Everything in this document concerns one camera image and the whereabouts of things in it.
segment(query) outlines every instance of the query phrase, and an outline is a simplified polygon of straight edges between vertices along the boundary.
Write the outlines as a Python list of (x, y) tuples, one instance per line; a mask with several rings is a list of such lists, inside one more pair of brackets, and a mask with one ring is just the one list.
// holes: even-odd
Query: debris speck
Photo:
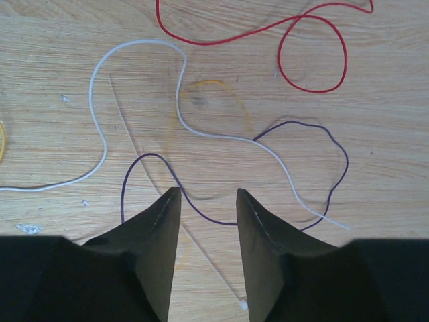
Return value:
[(16, 228), (22, 230), (28, 235), (37, 235), (43, 230), (42, 226), (39, 225), (16, 225)]
[(70, 99), (68, 99), (68, 97), (63, 94), (60, 95), (60, 100), (66, 103), (70, 102)]

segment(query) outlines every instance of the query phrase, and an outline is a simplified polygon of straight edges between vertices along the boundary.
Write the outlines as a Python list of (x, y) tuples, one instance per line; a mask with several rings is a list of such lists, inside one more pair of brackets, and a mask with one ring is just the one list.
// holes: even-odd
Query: yellow wire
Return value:
[(0, 122), (0, 131), (1, 131), (1, 150), (0, 150), (0, 162), (3, 159), (3, 156), (5, 155), (6, 150), (6, 131), (3, 127), (3, 123)]

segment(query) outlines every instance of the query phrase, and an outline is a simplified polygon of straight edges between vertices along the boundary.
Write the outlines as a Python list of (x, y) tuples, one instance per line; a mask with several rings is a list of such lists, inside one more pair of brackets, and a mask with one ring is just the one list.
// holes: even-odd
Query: wire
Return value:
[(90, 106), (92, 106), (92, 91), (93, 91), (93, 83), (94, 83), (94, 79), (95, 76), (97, 75), (97, 72), (99, 71), (100, 67), (103, 65), (103, 63), (106, 61), (106, 59), (108, 57), (110, 57), (113, 53), (115, 53), (116, 51), (128, 47), (128, 46), (133, 46), (133, 45), (138, 45), (138, 44), (161, 44), (161, 45), (165, 45), (168, 46), (172, 49), (174, 49), (175, 51), (177, 51), (178, 53), (180, 53), (183, 57), (183, 65), (182, 65), (182, 69), (180, 71), (179, 77), (178, 77), (178, 82), (176, 85), (176, 113), (177, 116), (179, 118), (180, 123), (191, 133), (196, 134), (198, 136), (202, 136), (204, 138), (216, 138), (216, 139), (226, 139), (226, 140), (237, 140), (237, 141), (243, 141), (243, 142), (249, 142), (252, 144), (255, 144), (256, 146), (259, 146), (260, 148), (263, 148), (265, 151), (269, 152), (280, 164), (280, 166), (282, 167), (283, 171), (285, 172), (286, 176), (288, 177), (290, 186), (292, 188), (292, 192), (294, 193), (296, 199), (298, 200), (298, 202), (301, 204), (301, 206), (303, 206), (303, 208), (305, 208), (307, 211), (311, 212), (313, 215), (320, 217), (320, 218), (325, 218), (327, 221), (338, 225), (339, 227), (345, 228), (345, 229), (350, 229), (347, 226), (344, 226), (340, 223), (337, 223), (336, 221), (333, 221), (332, 219), (319, 214), (317, 212), (315, 212), (314, 210), (312, 210), (310, 207), (308, 207), (300, 198), (300, 196), (298, 195), (298, 192), (295, 189), (294, 186), (294, 181), (292, 180), (292, 177), (289, 174), (288, 169), (286, 168), (286, 165), (282, 162), (282, 159), (280, 159), (280, 157), (270, 148), (268, 148), (267, 146), (264, 146), (263, 144), (259, 143), (258, 141), (253, 141), (251, 139), (248, 138), (241, 138), (239, 136), (225, 136), (225, 135), (221, 135), (221, 134), (210, 134), (210, 133), (204, 133), (202, 131), (198, 131), (196, 129), (193, 129), (192, 127), (190, 127), (184, 120), (183, 120), (183, 116), (182, 113), (180, 111), (180, 87), (182, 85), (182, 81), (183, 81), (183, 77), (184, 77), (184, 73), (186, 70), (186, 66), (188, 64), (188, 58), (185, 54), (185, 52), (183, 51), (183, 49), (181, 49), (180, 47), (176, 46), (173, 43), (167, 42), (165, 40), (155, 40), (155, 39), (140, 39), (140, 40), (134, 40), (131, 42), (125, 42), (123, 44), (120, 44), (118, 46), (115, 46), (114, 48), (110, 49), (99, 61), (99, 63), (96, 65), (94, 72), (93, 72), (93, 76), (91, 77), (91, 82), (90, 82)]
[(101, 156), (101, 159), (99, 161), (99, 163), (88, 173), (84, 174), (83, 176), (80, 176), (78, 178), (75, 178), (73, 180), (69, 180), (69, 181), (64, 181), (64, 182), (59, 182), (59, 183), (54, 183), (54, 184), (47, 184), (47, 185), (42, 185), (42, 186), (34, 186), (34, 187), (18, 187), (18, 186), (0, 186), (0, 191), (19, 191), (19, 192), (23, 192), (23, 193), (34, 193), (37, 191), (45, 191), (45, 190), (50, 190), (50, 189), (54, 189), (54, 188), (60, 188), (61, 186), (68, 186), (74, 183), (78, 183), (84, 179), (89, 178), (90, 176), (92, 176), (103, 164), (103, 162), (106, 160), (106, 156), (107, 156), (107, 141), (106, 138), (103, 134), (103, 131), (100, 128), (99, 122), (97, 120), (97, 117), (95, 115), (95, 110), (94, 110), (94, 100), (93, 100), (93, 91), (94, 91), (94, 82), (95, 82), (95, 77), (97, 76), (97, 73), (99, 72), (101, 66), (104, 64), (104, 62), (106, 61), (106, 59), (108, 57), (110, 57), (114, 52), (116, 52), (119, 49), (122, 49), (124, 47), (128, 47), (128, 46), (132, 46), (132, 45), (136, 45), (136, 44), (161, 44), (161, 45), (166, 45), (169, 46), (177, 51), (179, 51), (182, 55), (185, 55), (185, 53), (183, 52), (182, 49), (180, 49), (179, 47), (177, 47), (176, 45), (164, 41), (164, 40), (157, 40), (157, 39), (142, 39), (142, 40), (135, 40), (133, 42), (125, 42), (123, 44), (120, 44), (112, 49), (110, 49), (101, 59), (100, 61), (97, 63), (97, 65), (95, 66), (94, 70), (93, 70), (93, 74), (91, 75), (90, 78), (90, 82), (89, 82), (89, 92), (88, 92), (88, 99), (89, 99), (89, 109), (91, 112), (91, 116), (93, 117), (93, 121), (95, 124), (95, 127), (98, 131), (98, 133), (100, 134), (101, 137), (101, 141), (103, 142), (103, 155)]
[[(314, 227), (315, 225), (317, 225), (318, 223), (320, 223), (323, 219), (326, 219), (326, 214), (328, 213), (329, 210), (329, 205), (330, 205), (330, 200), (332, 198), (332, 194), (334, 193), (335, 189), (337, 188), (337, 186), (343, 181), (347, 170), (349, 169), (349, 157), (347, 156), (347, 152), (346, 150), (335, 140), (335, 138), (332, 136), (332, 134), (329, 132), (329, 130), (321, 125), (317, 125), (317, 124), (307, 124), (307, 123), (302, 123), (299, 121), (285, 121), (283, 123), (277, 124), (276, 126), (271, 127), (270, 129), (267, 129), (266, 131), (262, 132), (261, 134), (259, 134), (257, 137), (255, 137), (253, 140), (258, 140), (259, 138), (262, 138), (263, 136), (267, 135), (269, 132), (287, 125), (287, 124), (298, 124), (298, 125), (302, 125), (302, 126), (306, 126), (306, 127), (315, 127), (318, 129), (323, 129), (329, 136), (329, 138), (336, 144), (336, 146), (338, 146), (341, 151), (343, 152), (344, 156), (345, 156), (345, 160), (346, 160), (346, 166), (345, 169), (341, 175), (341, 177), (339, 178), (339, 180), (336, 182), (336, 184), (331, 188), (329, 194), (328, 194), (328, 200), (326, 202), (326, 207), (324, 210), (324, 213), (322, 215), (321, 218), (319, 218), (319, 220), (316, 223), (313, 223), (311, 225), (309, 225), (308, 227), (305, 227), (303, 229), (301, 229), (302, 231), (305, 231), (311, 227)], [(141, 156), (139, 156), (137, 159), (135, 159), (135, 161), (131, 164), (131, 166), (129, 167), (127, 173), (125, 174), (125, 178), (123, 180), (123, 184), (122, 184), (122, 191), (121, 191), (121, 222), (123, 223), (125, 221), (125, 211), (124, 211), (124, 203), (125, 203), (125, 190), (127, 188), (127, 181), (129, 178), (129, 175), (131, 174), (131, 171), (133, 170), (134, 166), (143, 158), (146, 158), (148, 156), (155, 156), (156, 158), (159, 158), (166, 166), (167, 169), (170, 171), (171, 175), (173, 176), (173, 179), (176, 181), (177, 185), (179, 186), (180, 190), (182, 191), (185, 199), (188, 201), (189, 205), (204, 219), (212, 222), (212, 223), (216, 223), (218, 225), (225, 225), (225, 226), (236, 226), (236, 223), (228, 223), (228, 222), (224, 222), (224, 221), (217, 221), (215, 219), (210, 218), (209, 216), (205, 215), (200, 209), (198, 209), (194, 203), (190, 200), (188, 194), (186, 193), (185, 188), (183, 187), (183, 184), (180, 182), (179, 178), (177, 177), (177, 174), (174, 172), (173, 168), (171, 167), (171, 165), (168, 163), (168, 161), (163, 157), (160, 156), (159, 154), (156, 153), (145, 153), (142, 154)]]
[[(156, 9), (156, 19), (158, 22), (158, 25), (161, 27), (161, 29), (168, 34), (169, 36), (180, 40), (182, 42), (186, 42), (187, 44), (192, 44), (192, 45), (196, 45), (196, 46), (215, 46), (215, 45), (220, 45), (220, 44), (226, 44), (227, 42), (232, 42), (234, 40), (240, 39), (240, 38), (244, 38), (253, 34), (258, 34), (259, 32), (263, 32), (265, 30), (271, 29), (277, 25), (280, 25), (282, 23), (285, 23), (287, 21), (292, 21), (291, 25), (287, 28), (287, 30), (285, 31), (284, 35), (282, 36), (280, 43), (279, 43), (279, 47), (278, 47), (278, 51), (277, 51), (277, 62), (278, 62), (278, 68), (280, 71), (280, 74), (282, 74), (283, 78), (285, 79), (286, 82), (288, 82), (291, 86), (295, 87), (296, 89), (300, 89), (301, 91), (304, 92), (309, 92), (309, 93), (328, 93), (331, 91), (334, 91), (335, 89), (339, 88), (342, 83), (344, 82), (344, 79), (346, 77), (346, 73), (347, 73), (347, 64), (348, 64), (348, 55), (347, 55), (347, 47), (346, 47), (346, 43), (344, 41), (343, 35), (341, 35), (340, 31), (338, 30), (338, 28), (335, 26), (335, 24), (333, 24), (331, 21), (323, 18), (323, 17), (319, 17), (317, 15), (310, 15), (309, 13), (323, 8), (323, 7), (330, 7), (330, 6), (341, 6), (341, 7), (349, 7), (352, 9), (356, 9), (358, 11), (361, 11), (363, 13), (368, 13), (371, 14), (374, 12), (374, 4), (373, 4), (373, 0), (369, 0), (369, 4), (371, 6), (370, 10), (367, 9), (363, 9), (357, 5), (351, 5), (349, 3), (341, 3), (341, 2), (329, 2), (329, 3), (323, 3), (321, 5), (317, 5), (307, 11), (305, 11), (302, 15), (295, 15), (293, 17), (289, 17), (289, 18), (285, 18), (283, 20), (277, 21), (275, 23), (272, 23), (271, 25), (268, 25), (266, 27), (263, 28), (259, 28), (256, 30), (251, 30), (249, 32), (245, 32), (243, 34), (237, 35), (237, 36), (233, 36), (224, 40), (216, 40), (213, 42), (196, 42), (194, 40), (189, 40), (186, 38), (183, 38), (181, 36), (178, 36), (174, 33), (172, 33), (170, 30), (168, 30), (164, 23), (162, 22), (161, 19), (161, 12), (160, 12), (160, 0), (155, 0), (155, 9)], [(343, 54), (344, 54), (344, 66), (343, 66), (343, 73), (341, 75), (340, 81), (333, 87), (329, 88), (329, 89), (322, 89), (322, 90), (315, 90), (315, 89), (306, 89), (304, 87), (301, 87), (297, 84), (295, 84), (294, 82), (292, 82), (285, 74), (284, 70), (283, 70), (283, 66), (282, 66), (282, 48), (284, 45), (284, 41), (286, 40), (286, 37), (289, 35), (289, 33), (292, 31), (292, 29), (294, 28), (294, 26), (301, 20), (301, 19), (316, 19), (319, 21), (322, 21), (324, 23), (326, 23), (329, 27), (331, 27), (335, 34), (338, 36), (341, 46), (343, 47)]]
[(0, 132), (1, 132), (1, 150), (0, 150), (0, 162), (1, 162), (6, 151), (6, 131), (1, 121), (0, 121)]
[(96, 172), (101, 165), (103, 164), (106, 155), (107, 155), (107, 142), (106, 139), (104, 137), (103, 132), (101, 131), (100, 125), (97, 121), (97, 117), (95, 115), (95, 111), (94, 111), (94, 104), (93, 104), (93, 88), (94, 88), (94, 82), (95, 82), (95, 77), (97, 76), (98, 71), (100, 70), (101, 66), (104, 64), (104, 62), (106, 61), (106, 59), (108, 57), (110, 57), (112, 54), (114, 54), (116, 51), (128, 47), (128, 46), (134, 46), (134, 45), (139, 45), (139, 44), (160, 44), (160, 45), (165, 45), (168, 46), (172, 49), (174, 49), (175, 51), (177, 51), (178, 53), (180, 53), (183, 57), (183, 65), (182, 65), (182, 70), (180, 71), (179, 77), (178, 77), (178, 83), (176, 86), (176, 113), (178, 115), (178, 119), (180, 121), (180, 123), (191, 133), (196, 134), (198, 136), (202, 136), (204, 138), (217, 138), (217, 139), (227, 139), (227, 140), (237, 140), (237, 141), (243, 141), (243, 142), (249, 142), (252, 144), (255, 144), (256, 146), (259, 146), (260, 148), (263, 148), (265, 151), (269, 152), (280, 164), (280, 166), (282, 167), (283, 171), (285, 172), (286, 176), (288, 177), (288, 180), (290, 182), (290, 186), (292, 188), (292, 192), (294, 193), (296, 199), (298, 200), (298, 202), (301, 204), (301, 206), (303, 206), (303, 208), (305, 208), (307, 211), (311, 212), (313, 215), (320, 217), (320, 218), (325, 218), (327, 221), (334, 223), (335, 225), (338, 225), (339, 227), (343, 227), (345, 229), (349, 229), (347, 226), (344, 226), (340, 223), (337, 223), (336, 221), (333, 221), (332, 219), (319, 214), (317, 212), (315, 212), (314, 210), (312, 210), (310, 207), (308, 207), (300, 198), (300, 196), (298, 195), (298, 192), (295, 189), (294, 186), (294, 182), (292, 180), (292, 177), (290, 176), (288, 169), (286, 168), (286, 165), (282, 162), (282, 160), (280, 159), (280, 157), (270, 148), (268, 148), (267, 146), (264, 146), (263, 144), (257, 142), (257, 141), (253, 141), (250, 140), (248, 138), (241, 138), (239, 136), (225, 136), (225, 135), (221, 135), (221, 134), (210, 134), (210, 133), (204, 133), (202, 131), (198, 131), (196, 129), (193, 129), (192, 127), (190, 127), (188, 124), (186, 124), (186, 122), (183, 120), (182, 117), (182, 113), (180, 111), (180, 87), (182, 85), (182, 81), (183, 81), (183, 77), (184, 77), (184, 73), (186, 70), (186, 66), (188, 64), (188, 59), (187, 56), (185, 54), (185, 52), (183, 51), (183, 49), (181, 49), (180, 47), (178, 47), (177, 45), (171, 43), (171, 42), (167, 42), (165, 40), (157, 40), (157, 39), (140, 39), (140, 40), (134, 40), (131, 42), (125, 42), (122, 44), (119, 44), (117, 46), (115, 46), (114, 48), (110, 49), (98, 62), (98, 64), (95, 66), (93, 74), (91, 76), (90, 79), (90, 83), (89, 83), (89, 93), (88, 93), (88, 98), (89, 98), (89, 107), (90, 107), (90, 112), (91, 115), (93, 117), (93, 121), (95, 124), (95, 127), (97, 128), (97, 131), (100, 133), (101, 139), (103, 141), (103, 147), (104, 147), (104, 151), (103, 151), (103, 156), (100, 159), (99, 163), (87, 174), (85, 174), (84, 176), (81, 176), (79, 178), (76, 178), (74, 180), (69, 180), (66, 182), (61, 182), (61, 183), (56, 183), (56, 184), (49, 184), (47, 186), (39, 186), (39, 187), (32, 187), (32, 188), (19, 188), (19, 187), (11, 187), (11, 186), (2, 186), (0, 187), (0, 191), (21, 191), (21, 192), (35, 192), (35, 191), (44, 191), (44, 190), (48, 190), (48, 189), (53, 189), (53, 188), (57, 188), (60, 186), (66, 186), (66, 185), (70, 185), (70, 184), (74, 184), (77, 182), (80, 182), (86, 178), (88, 178), (89, 176), (91, 176), (94, 172)]

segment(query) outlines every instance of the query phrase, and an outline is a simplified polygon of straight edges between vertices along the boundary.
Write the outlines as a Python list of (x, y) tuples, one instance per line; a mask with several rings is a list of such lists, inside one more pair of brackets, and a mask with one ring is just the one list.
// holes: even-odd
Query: wood grain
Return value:
[[(90, 118), (88, 82), (99, 58), (114, 45), (138, 38), (171, 40), (157, 26), (153, 1), (9, 0), (0, 2), (0, 120), (8, 135), (1, 185), (31, 186), (88, 172), (102, 143)], [(168, 28), (195, 40), (216, 40), (274, 22), (321, 1), (162, 1)], [(334, 194), (330, 217), (308, 233), (341, 245), (357, 237), (427, 237), (429, 233), (429, 7), (425, 1), (375, 2), (375, 13), (323, 9), (342, 31), (349, 51), (344, 85), (311, 95), (274, 78), (275, 53), (285, 26), (230, 44), (185, 49), (185, 85), (217, 79), (232, 86), (252, 119), (252, 133), (234, 97), (207, 85), (182, 101), (190, 125), (212, 133), (253, 137), (275, 120), (327, 126), (347, 149), (349, 173)], [(284, 48), (290, 77), (313, 89), (335, 85), (342, 53), (331, 30), (302, 21)], [(314, 220), (294, 199), (279, 165), (246, 143), (199, 138), (172, 128), (174, 89), (181, 57), (161, 46), (126, 48), (97, 77), (96, 112), (109, 144), (107, 160), (90, 179), (43, 193), (0, 194), (1, 234), (23, 234), (17, 224), (37, 224), (42, 234), (84, 242), (119, 223), (123, 176), (139, 153), (166, 154), (207, 215), (235, 220), (235, 191), (249, 189), (269, 210), (297, 227)], [(119, 117), (109, 84), (111, 75)], [(60, 95), (69, 102), (60, 100)], [(344, 160), (325, 133), (287, 126), (262, 142), (286, 161), (300, 195), (322, 211)], [(164, 165), (145, 165), (156, 186), (174, 185)], [(127, 216), (158, 194), (141, 167), (131, 176)], [(245, 296), (237, 229), (206, 222), (183, 206), (182, 220), (238, 297)], [(170, 307), (171, 321), (246, 321), (228, 288), (181, 230)]]

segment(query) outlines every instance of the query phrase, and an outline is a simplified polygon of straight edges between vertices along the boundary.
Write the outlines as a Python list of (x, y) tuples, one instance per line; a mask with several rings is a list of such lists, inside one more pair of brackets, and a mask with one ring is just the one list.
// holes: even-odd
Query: purple wire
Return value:
[[(328, 194), (328, 200), (326, 201), (326, 208), (324, 210), (323, 216), (325, 217), (326, 214), (328, 213), (329, 210), (329, 205), (330, 205), (330, 200), (332, 198), (332, 194), (334, 193), (335, 189), (337, 188), (337, 186), (341, 183), (341, 181), (343, 181), (343, 178), (345, 177), (347, 170), (349, 169), (349, 156), (347, 155), (346, 150), (341, 146), (341, 144), (339, 144), (335, 138), (332, 136), (332, 134), (329, 132), (329, 130), (321, 125), (316, 125), (316, 124), (308, 124), (308, 123), (302, 123), (299, 121), (285, 121), (282, 122), (280, 124), (277, 124), (265, 131), (263, 131), (261, 134), (259, 134), (258, 136), (256, 136), (255, 138), (253, 138), (253, 141), (257, 141), (258, 139), (262, 138), (263, 136), (267, 135), (269, 132), (283, 126), (286, 124), (298, 124), (298, 125), (302, 125), (302, 126), (306, 126), (306, 127), (315, 127), (317, 129), (323, 129), (329, 136), (329, 138), (336, 144), (336, 146), (338, 146), (341, 151), (344, 154), (344, 157), (346, 159), (346, 166), (344, 168), (343, 174), (341, 175), (341, 177), (339, 178), (339, 180), (336, 182), (336, 184), (331, 188), (331, 190), (329, 191)], [(217, 223), (218, 225), (224, 225), (224, 226), (237, 226), (236, 223), (226, 223), (224, 221), (217, 221), (214, 220), (208, 216), (206, 216), (204, 213), (202, 213), (200, 211), (200, 209), (198, 209), (193, 203), (192, 201), (189, 199), (189, 196), (186, 194), (185, 188), (183, 187), (182, 183), (180, 183), (179, 178), (177, 177), (176, 173), (174, 172), (173, 168), (170, 166), (170, 164), (168, 163), (168, 161), (163, 157), (160, 156), (159, 154), (156, 153), (145, 153), (141, 156), (139, 156), (137, 159), (135, 159), (135, 161), (133, 162), (133, 164), (129, 167), (127, 174), (125, 175), (125, 178), (123, 179), (123, 184), (122, 184), (122, 192), (121, 192), (121, 222), (123, 223), (125, 221), (125, 212), (124, 212), (124, 202), (125, 202), (125, 189), (127, 187), (127, 181), (129, 178), (129, 175), (131, 174), (131, 171), (133, 170), (134, 166), (143, 158), (147, 157), (147, 156), (155, 156), (157, 158), (159, 158), (168, 168), (168, 170), (170, 171), (170, 173), (172, 174), (174, 180), (176, 181), (177, 185), (179, 186), (179, 189), (182, 191), (183, 195), (185, 196), (186, 200), (188, 201), (189, 205), (204, 219), (211, 221), (212, 223)], [(311, 225), (301, 229), (301, 231), (305, 231), (307, 229), (310, 229), (311, 227), (314, 227), (315, 225), (317, 225), (318, 223), (320, 223), (323, 220), (323, 218), (319, 218), (316, 222), (312, 223)]]

